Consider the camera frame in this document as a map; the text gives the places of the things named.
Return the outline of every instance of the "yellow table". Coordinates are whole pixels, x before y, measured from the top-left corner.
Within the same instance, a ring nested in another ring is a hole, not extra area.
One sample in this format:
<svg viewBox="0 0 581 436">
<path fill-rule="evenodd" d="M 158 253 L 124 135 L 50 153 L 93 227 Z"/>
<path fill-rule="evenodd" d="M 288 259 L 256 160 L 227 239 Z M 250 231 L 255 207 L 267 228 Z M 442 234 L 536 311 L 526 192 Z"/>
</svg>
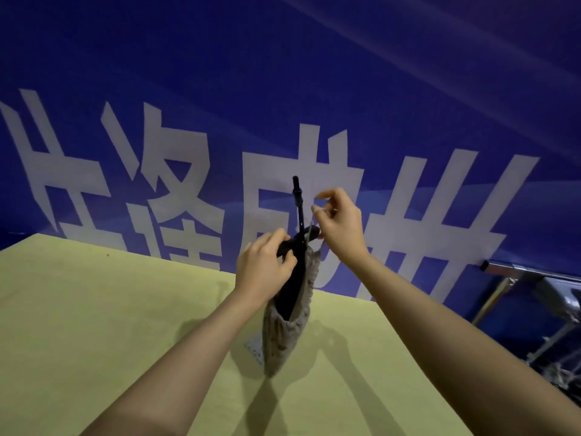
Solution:
<svg viewBox="0 0 581 436">
<path fill-rule="evenodd" d="M 234 275 L 36 234 L 0 252 L 0 432 L 77 435 L 234 285 Z M 191 435 L 468 435 L 372 302 L 316 291 L 265 381 L 242 343 Z"/>
</svg>

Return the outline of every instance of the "right hand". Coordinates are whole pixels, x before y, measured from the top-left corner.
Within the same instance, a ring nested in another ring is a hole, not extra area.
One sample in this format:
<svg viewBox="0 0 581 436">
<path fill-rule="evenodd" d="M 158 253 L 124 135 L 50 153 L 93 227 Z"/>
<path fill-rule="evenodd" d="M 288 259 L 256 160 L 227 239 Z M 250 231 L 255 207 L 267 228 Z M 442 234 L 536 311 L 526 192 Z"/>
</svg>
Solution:
<svg viewBox="0 0 581 436">
<path fill-rule="evenodd" d="M 363 236 L 361 210 L 355 206 L 343 188 L 320 192 L 316 199 L 329 199 L 323 208 L 313 205 L 314 216 L 329 248 L 335 255 L 351 266 L 369 251 Z"/>
</svg>

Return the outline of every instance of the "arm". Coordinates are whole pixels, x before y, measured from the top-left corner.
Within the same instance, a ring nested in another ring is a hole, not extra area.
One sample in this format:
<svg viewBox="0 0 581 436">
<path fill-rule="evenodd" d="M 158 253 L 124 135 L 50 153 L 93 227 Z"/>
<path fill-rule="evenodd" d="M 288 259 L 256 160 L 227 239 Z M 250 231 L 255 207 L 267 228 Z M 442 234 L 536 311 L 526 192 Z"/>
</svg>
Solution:
<svg viewBox="0 0 581 436">
<path fill-rule="evenodd" d="M 577 435 L 581 410 L 482 331 L 367 251 L 361 212 L 340 188 L 313 207 L 331 250 L 357 275 L 432 384 L 474 434 Z"/>
<path fill-rule="evenodd" d="M 230 344 L 291 276 L 296 258 L 276 253 L 283 229 L 264 234 L 238 258 L 233 292 L 159 359 L 82 433 L 83 436 L 187 434 Z"/>
</svg>

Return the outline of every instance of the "hand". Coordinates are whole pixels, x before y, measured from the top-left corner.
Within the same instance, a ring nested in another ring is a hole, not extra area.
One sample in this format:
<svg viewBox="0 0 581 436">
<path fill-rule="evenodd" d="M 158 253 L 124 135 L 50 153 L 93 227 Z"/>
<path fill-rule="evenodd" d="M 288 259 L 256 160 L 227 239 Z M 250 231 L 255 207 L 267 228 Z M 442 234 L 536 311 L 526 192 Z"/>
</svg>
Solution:
<svg viewBox="0 0 581 436">
<path fill-rule="evenodd" d="M 289 250 L 283 263 L 277 260 L 277 250 L 290 236 L 282 228 L 266 233 L 249 243 L 236 262 L 234 291 L 255 302 L 259 307 L 281 290 L 291 276 L 297 260 Z"/>
<path fill-rule="evenodd" d="M 333 253 L 351 266 L 369 251 L 363 237 L 361 210 L 355 206 L 343 188 L 320 192 L 316 199 L 329 199 L 323 208 L 313 205 L 325 241 Z"/>
</svg>

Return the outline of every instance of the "blue wall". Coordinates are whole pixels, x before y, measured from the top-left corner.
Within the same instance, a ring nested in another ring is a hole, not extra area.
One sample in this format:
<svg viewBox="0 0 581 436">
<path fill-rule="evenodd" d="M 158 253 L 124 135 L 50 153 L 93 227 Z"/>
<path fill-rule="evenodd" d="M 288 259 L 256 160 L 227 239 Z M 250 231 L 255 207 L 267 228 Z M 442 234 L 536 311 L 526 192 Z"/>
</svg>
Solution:
<svg viewBox="0 0 581 436">
<path fill-rule="evenodd" d="M 181 230 L 183 219 L 193 220 L 222 248 L 200 258 L 234 271 L 245 216 L 242 153 L 297 159 L 300 125 L 312 124 L 320 126 L 320 164 L 330 161 L 327 139 L 348 131 L 348 165 L 364 170 L 356 193 L 364 225 L 386 212 L 406 156 L 427 159 L 405 213 L 420 221 L 454 150 L 478 152 L 443 220 L 463 228 L 513 156 L 538 157 L 491 229 L 506 235 L 491 257 L 581 274 L 581 0 L 3 0 L 0 7 L 0 102 L 18 113 L 32 149 L 48 153 L 19 89 L 36 92 L 64 155 L 99 163 L 110 196 L 81 190 L 84 202 L 95 228 L 121 234 L 130 252 L 150 249 L 127 204 L 148 207 L 169 190 L 163 180 L 154 190 L 141 170 L 130 177 L 100 120 L 106 102 L 138 161 L 144 103 L 162 111 L 164 127 L 207 135 L 210 169 L 198 197 L 224 211 L 222 232 L 187 212 L 162 223 L 152 214 L 162 258 L 185 251 L 166 246 L 160 227 Z M 179 180 L 189 171 L 168 164 Z M 67 190 L 45 185 L 56 224 L 33 198 L 0 120 L 5 235 L 64 236 L 60 223 L 82 223 Z M 290 212 L 294 228 L 290 195 L 270 188 L 259 201 Z M 409 252 L 394 250 L 388 265 L 397 270 Z M 426 257 L 413 282 L 431 292 L 446 263 Z M 492 283 L 467 264 L 445 303 L 470 317 Z M 341 265 L 323 289 L 355 296 L 359 283 Z M 557 326 L 527 291 L 508 296 L 483 324 L 494 336 L 523 339 Z"/>
</svg>

